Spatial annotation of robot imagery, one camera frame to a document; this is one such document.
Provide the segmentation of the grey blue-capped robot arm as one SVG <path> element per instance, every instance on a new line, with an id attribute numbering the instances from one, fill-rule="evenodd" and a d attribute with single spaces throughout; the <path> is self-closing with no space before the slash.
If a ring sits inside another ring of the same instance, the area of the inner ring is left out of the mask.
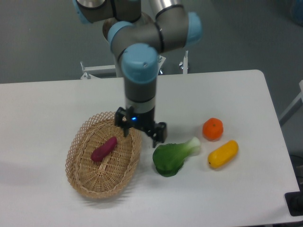
<path id="1" fill-rule="evenodd" d="M 143 16 L 139 0 L 75 0 L 83 23 L 104 22 L 103 35 L 124 79 L 125 107 L 115 114 L 115 125 L 127 136 L 131 128 L 144 132 L 153 144 L 164 143 L 167 125 L 155 122 L 158 57 L 164 52 L 198 43 L 202 22 L 179 0 L 152 0 L 154 20 Z"/>

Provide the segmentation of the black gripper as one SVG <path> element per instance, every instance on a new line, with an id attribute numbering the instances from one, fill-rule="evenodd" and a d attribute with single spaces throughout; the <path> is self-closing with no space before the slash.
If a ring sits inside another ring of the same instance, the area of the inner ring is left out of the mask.
<path id="1" fill-rule="evenodd" d="M 154 121 L 154 108 L 145 113 L 136 113 L 134 108 L 119 107 L 115 113 L 114 125 L 121 128 L 127 137 L 131 128 L 143 131 L 152 139 L 152 147 L 164 143 L 167 138 L 167 124 Z"/>

